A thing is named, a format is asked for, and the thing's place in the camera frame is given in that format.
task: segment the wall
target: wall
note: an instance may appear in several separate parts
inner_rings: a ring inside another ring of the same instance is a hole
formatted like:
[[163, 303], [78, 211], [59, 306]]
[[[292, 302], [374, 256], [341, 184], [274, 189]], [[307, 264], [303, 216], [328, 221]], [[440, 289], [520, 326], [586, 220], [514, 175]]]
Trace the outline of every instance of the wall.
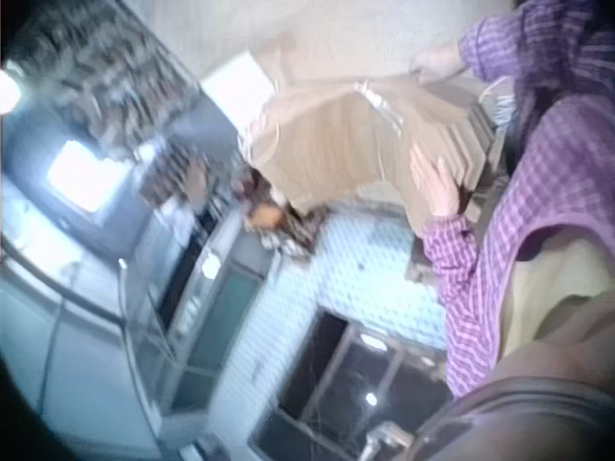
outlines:
[[124, 0], [198, 78], [280, 36], [286, 70], [304, 81], [407, 71], [416, 51], [458, 39], [511, 0]]
[[208, 430], [243, 461], [247, 441], [283, 384], [318, 306], [438, 349], [444, 310], [433, 289], [404, 280], [412, 245], [395, 220], [334, 215], [308, 265], [286, 261], [258, 295], [214, 394]]
[[[120, 314], [116, 273], [56, 228], [6, 178], [2, 221], [3, 236], [47, 276]], [[67, 305], [12, 260], [3, 261], [2, 269], [0, 352], [25, 400], [72, 447], [114, 452], [121, 459], [157, 458], [119, 327]]]

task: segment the bright window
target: bright window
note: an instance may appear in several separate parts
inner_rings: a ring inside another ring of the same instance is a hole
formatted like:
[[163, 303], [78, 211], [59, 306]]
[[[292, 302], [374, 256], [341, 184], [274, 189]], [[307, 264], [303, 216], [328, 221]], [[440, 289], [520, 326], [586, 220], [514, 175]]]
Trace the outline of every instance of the bright window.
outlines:
[[63, 197], [93, 213], [108, 201], [128, 174], [125, 164], [100, 160], [77, 141], [68, 141], [47, 173]]

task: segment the floor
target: floor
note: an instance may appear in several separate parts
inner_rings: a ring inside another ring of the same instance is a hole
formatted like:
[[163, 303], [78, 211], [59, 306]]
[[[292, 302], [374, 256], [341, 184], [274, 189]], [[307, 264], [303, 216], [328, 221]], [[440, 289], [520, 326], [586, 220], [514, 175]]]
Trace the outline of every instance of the floor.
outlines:
[[280, 39], [291, 80], [406, 71], [410, 56], [459, 38], [511, 0], [125, 0], [197, 78]]

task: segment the ceiling light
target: ceiling light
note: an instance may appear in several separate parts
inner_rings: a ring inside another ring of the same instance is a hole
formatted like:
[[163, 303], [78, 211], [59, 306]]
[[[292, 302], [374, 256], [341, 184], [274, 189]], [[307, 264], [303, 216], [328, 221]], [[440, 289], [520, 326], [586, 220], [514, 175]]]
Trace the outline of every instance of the ceiling light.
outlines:
[[365, 396], [365, 401], [367, 401], [370, 406], [376, 406], [378, 404], [378, 399], [376, 399], [376, 396], [371, 392]]
[[21, 90], [9, 74], [0, 70], [0, 115], [9, 113], [21, 99]]
[[384, 344], [384, 341], [382, 341], [381, 339], [375, 338], [374, 336], [370, 336], [369, 334], [361, 334], [360, 337], [361, 337], [361, 341], [363, 341], [363, 343], [365, 343], [366, 346], [369, 346], [370, 348], [376, 351], [381, 351], [381, 352], [388, 351], [388, 347], [386, 346], [386, 344]]
[[218, 272], [220, 272], [221, 266], [222, 263], [220, 262], [220, 258], [214, 253], [209, 253], [203, 263], [203, 266], [201, 267], [201, 271], [203, 271], [203, 275], [206, 278], [214, 280], [218, 275]]

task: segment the light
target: light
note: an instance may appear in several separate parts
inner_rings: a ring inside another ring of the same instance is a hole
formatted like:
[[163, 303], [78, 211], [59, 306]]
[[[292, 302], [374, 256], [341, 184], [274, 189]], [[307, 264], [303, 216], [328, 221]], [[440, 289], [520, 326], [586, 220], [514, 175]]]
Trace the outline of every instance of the light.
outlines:
[[68, 141], [47, 173], [47, 180], [79, 208], [92, 213], [104, 204], [128, 174], [125, 164], [99, 160], [77, 141]]
[[220, 258], [213, 253], [209, 253], [201, 267], [201, 271], [203, 271], [203, 275], [206, 278], [214, 280], [220, 271], [220, 266], [222, 266]]
[[361, 341], [363, 341], [366, 346], [369, 346], [376, 351], [386, 352], [388, 350], [388, 347], [384, 344], [384, 341], [378, 338], [370, 336], [369, 334], [361, 334], [360, 337]]
[[145, 163], [149, 163], [156, 156], [156, 148], [153, 144], [144, 144], [138, 148], [136, 153], [142, 161], [144, 161]]
[[428, 357], [421, 357], [421, 361], [428, 367], [435, 367], [435, 362]]
[[365, 396], [365, 401], [367, 401], [370, 406], [378, 405], [378, 399], [376, 399], [376, 396], [371, 392]]
[[21, 90], [9, 74], [0, 70], [0, 115], [9, 113], [21, 99]]

